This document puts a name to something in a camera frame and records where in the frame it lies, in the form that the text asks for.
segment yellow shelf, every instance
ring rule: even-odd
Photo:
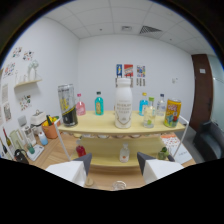
[[[130,150],[129,161],[121,163],[119,160],[120,150],[123,143],[128,143]],[[86,153],[92,153],[91,165],[105,167],[138,167],[137,152],[142,152],[156,158],[157,154],[165,147],[160,137],[138,138],[138,139],[100,139],[100,138],[82,138],[81,143]],[[78,158],[75,152],[71,160]]]
[[[19,83],[19,84],[15,85],[14,88],[16,88],[17,86],[22,86],[22,85],[26,85],[26,84],[29,84],[29,83],[40,82],[40,81],[42,81],[42,79],[29,81],[29,82],[22,82],[22,83]]]
[[[66,127],[61,124],[58,129],[62,132],[96,135],[147,135],[156,133],[178,132],[185,130],[180,122],[175,128],[166,127],[163,124],[164,117],[157,116],[153,128],[143,126],[143,116],[138,111],[132,112],[132,123],[128,129],[119,129],[115,126],[114,111],[105,111],[104,115],[97,116],[94,111],[86,111],[85,115],[78,116],[78,124],[73,127]]]

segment air vent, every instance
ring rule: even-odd
[[[165,32],[162,30],[158,30],[156,28],[149,27],[149,26],[143,26],[139,34],[141,36],[159,39],[164,33]]]

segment blue bottle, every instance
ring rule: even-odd
[[[96,92],[97,98],[95,99],[95,113],[96,115],[103,115],[103,98],[100,97],[101,92]]]
[[[145,106],[148,106],[147,93],[142,93],[142,100],[139,102],[139,115],[144,116]]]

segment wall shelf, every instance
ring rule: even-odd
[[[22,85],[26,85],[26,84],[29,84],[29,83],[35,83],[35,82],[40,82],[40,81],[42,81],[42,79],[33,80],[33,81],[29,81],[29,82],[22,82],[22,83],[19,83],[19,84],[15,85],[14,88],[16,88],[17,86],[22,86]]]

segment teal bottle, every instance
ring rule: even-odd
[[[100,116],[104,113],[103,108],[103,98],[101,96],[101,92],[96,92],[97,98],[95,99],[95,113],[96,115]]]

